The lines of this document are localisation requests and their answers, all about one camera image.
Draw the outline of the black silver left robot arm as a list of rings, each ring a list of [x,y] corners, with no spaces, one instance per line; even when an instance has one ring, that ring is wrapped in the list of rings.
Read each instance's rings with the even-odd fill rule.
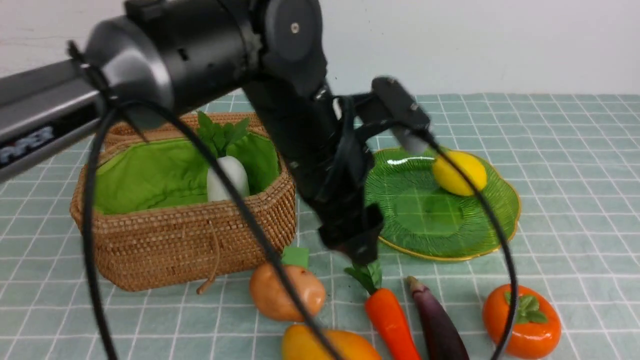
[[[1,80],[1,180],[120,116],[150,130],[242,89],[321,221],[354,264],[378,259],[381,212],[364,205],[373,156],[349,96],[326,81],[317,0],[128,0],[85,50]]]

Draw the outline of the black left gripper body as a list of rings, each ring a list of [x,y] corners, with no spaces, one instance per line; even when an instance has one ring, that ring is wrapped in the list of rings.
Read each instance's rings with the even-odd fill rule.
[[[377,205],[365,204],[364,189],[373,165],[366,145],[343,153],[316,153],[295,163],[295,184],[320,219],[322,243],[355,265],[378,260],[383,216]]]

